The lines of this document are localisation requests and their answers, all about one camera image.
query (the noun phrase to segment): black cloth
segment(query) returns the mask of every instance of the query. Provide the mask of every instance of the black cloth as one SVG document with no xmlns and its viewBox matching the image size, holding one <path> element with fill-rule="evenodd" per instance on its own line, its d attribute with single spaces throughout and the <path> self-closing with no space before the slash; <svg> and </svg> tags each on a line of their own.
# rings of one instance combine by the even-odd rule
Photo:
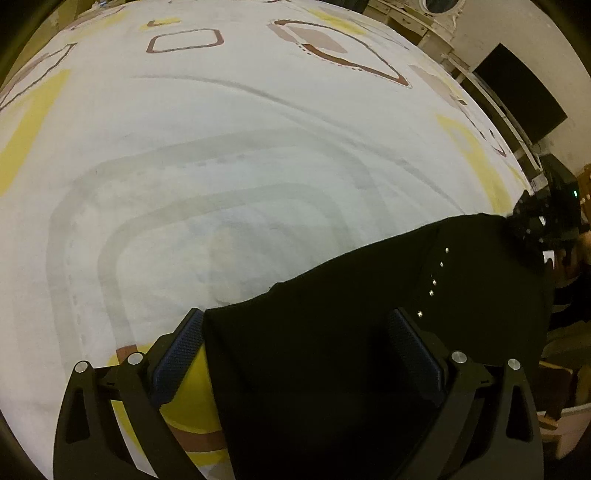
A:
<svg viewBox="0 0 591 480">
<path fill-rule="evenodd" d="M 564 310 L 552 314 L 550 330 L 568 327 L 573 323 L 591 320 L 591 267 L 585 266 L 571 284 L 554 291 L 556 306 L 568 305 Z"/>
<path fill-rule="evenodd" d="M 384 479 L 400 467 L 436 411 L 392 354 L 385 319 L 397 307 L 448 349 L 492 365 L 516 358 L 532 375 L 551 271 L 507 223 L 449 218 L 207 310 L 209 374 L 236 478 Z"/>
</svg>

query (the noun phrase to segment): person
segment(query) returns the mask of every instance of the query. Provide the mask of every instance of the person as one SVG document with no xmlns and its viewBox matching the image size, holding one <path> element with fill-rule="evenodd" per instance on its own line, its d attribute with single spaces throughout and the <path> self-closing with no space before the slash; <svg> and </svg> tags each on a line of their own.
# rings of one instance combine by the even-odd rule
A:
<svg viewBox="0 0 591 480">
<path fill-rule="evenodd" d="M 570 264 L 563 265 L 566 251 L 555 252 L 554 306 L 549 330 L 591 320 L 591 231 L 584 218 L 585 230 L 573 247 Z"/>
</svg>

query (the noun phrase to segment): blue textured gripper pad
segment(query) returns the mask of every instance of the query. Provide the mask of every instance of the blue textured gripper pad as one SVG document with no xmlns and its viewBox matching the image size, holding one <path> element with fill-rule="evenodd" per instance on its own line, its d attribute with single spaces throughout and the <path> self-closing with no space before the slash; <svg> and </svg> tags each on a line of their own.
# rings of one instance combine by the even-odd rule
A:
<svg viewBox="0 0 591 480">
<path fill-rule="evenodd" d="M 388 334 L 421 398 L 439 407 L 445 399 L 443 371 L 399 310 L 393 310 L 388 315 Z"/>
<path fill-rule="evenodd" d="M 152 375 L 152 404 L 170 402 L 203 344 L 203 312 L 195 309 Z"/>
</svg>

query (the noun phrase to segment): yellow pattern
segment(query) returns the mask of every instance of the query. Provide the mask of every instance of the yellow pattern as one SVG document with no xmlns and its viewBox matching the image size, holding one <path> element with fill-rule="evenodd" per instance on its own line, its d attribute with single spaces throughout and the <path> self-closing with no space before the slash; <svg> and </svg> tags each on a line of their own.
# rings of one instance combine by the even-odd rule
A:
<svg viewBox="0 0 591 480">
<path fill-rule="evenodd" d="M 68 41 L 70 43 L 74 43 L 82 40 L 83 38 L 90 37 L 91 35 L 94 35 L 95 33 L 98 33 L 101 30 L 104 30 L 105 28 L 111 27 L 112 25 L 119 23 L 126 16 L 127 11 L 125 9 L 122 9 L 117 13 L 105 15 L 103 18 L 99 18 L 98 20 L 92 22 L 89 25 L 81 25 L 80 27 L 74 30 L 74 32 L 70 35 Z"/>
<path fill-rule="evenodd" d="M 463 89 L 460 88 L 459 84 L 454 79 L 452 79 L 452 77 L 450 77 L 449 75 L 447 75 L 445 73 L 438 72 L 436 69 L 431 69 L 431 71 L 433 73 L 435 73 L 437 75 L 437 77 L 439 77 L 441 79 L 441 81 L 449 87 L 449 89 L 453 92 L 453 94 L 456 97 L 458 97 L 461 100 L 466 101 L 464 94 L 462 93 Z"/>
<path fill-rule="evenodd" d="M 511 198 L 499 173 L 490 164 L 488 157 L 479 140 L 470 130 L 458 122 L 443 115 L 437 115 L 437 120 L 450 135 L 464 158 L 474 169 L 486 195 L 491 201 L 495 213 L 503 214 L 511 211 Z"/>
<path fill-rule="evenodd" d="M 138 350 L 146 353 L 150 347 L 151 345 L 141 345 Z M 109 365 L 117 365 L 115 355 L 110 358 Z M 131 427 L 123 403 L 120 401 L 111 403 L 121 427 L 141 452 L 141 446 Z M 185 432 L 210 433 L 222 429 L 213 399 L 205 347 L 202 347 L 197 353 L 172 402 L 163 405 L 160 408 L 160 413 L 166 423 Z M 187 454 L 197 466 L 214 465 L 229 458 L 227 449 L 212 452 L 187 452 Z"/>
<path fill-rule="evenodd" d="M 315 17 L 324 20 L 337 30 L 345 31 L 354 35 L 365 35 L 365 30 L 362 30 L 358 25 L 350 22 L 349 20 L 335 17 L 334 15 L 323 12 L 322 10 L 316 10 L 314 8 L 308 9 L 308 12 L 310 12 Z"/>
<path fill-rule="evenodd" d="M 511 171 L 511 173 L 513 174 L 513 176 L 515 177 L 515 179 L 517 180 L 517 182 L 524 188 L 524 190 L 530 191 L 530 186 L 527 184 L 527 182 L 523 179 L 523 175 L 520 174 L 517 169 L 515 169 L 514 167 L 512 167 L 511 165 L 507 165 L 509 167 L 509 170 Z"/>
<path fill-rule="evenodd" d="M 154 27 L 159 27 L 161 25 L 170 25 L 174 23 L 180 23 L 181 19 L 179 17 L 170 17 L 170 18 L 159 18 L 156 20 L 152 20 L 152 24 L 149 23 L 142 25 L 139 29 L 141 31 L 150 30 Z"/>
<path fill-rule="evenodd" d="M 12 108 L 16 108 L 24 103 L 28 109 L 6 147 L 0 151 L 0 196 L 8 190 L 17 176 L 18 170 L 31 151 L 43 120 L 69 76 L 70 70 L 62 70 L 40 86 L 34 87 L 32 91 L 25 93 L 25 98 L 19 100 L 17 105 L 12 105 Z"/>
</svg>

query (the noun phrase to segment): white bedsheet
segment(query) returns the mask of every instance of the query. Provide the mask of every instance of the white bedsheet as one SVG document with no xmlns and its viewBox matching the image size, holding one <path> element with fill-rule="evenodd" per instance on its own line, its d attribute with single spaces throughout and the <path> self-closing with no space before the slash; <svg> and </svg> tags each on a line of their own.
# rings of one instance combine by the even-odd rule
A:
<svg viewBox="0 0 591 480">
<path fill-rule="evenodd" d="M 133 2 L 31 66 L 0 94 L 0 408 L 48 477 L 78 360 L 527 187 L 435 62 L 312 0 Z"/>
</svg>

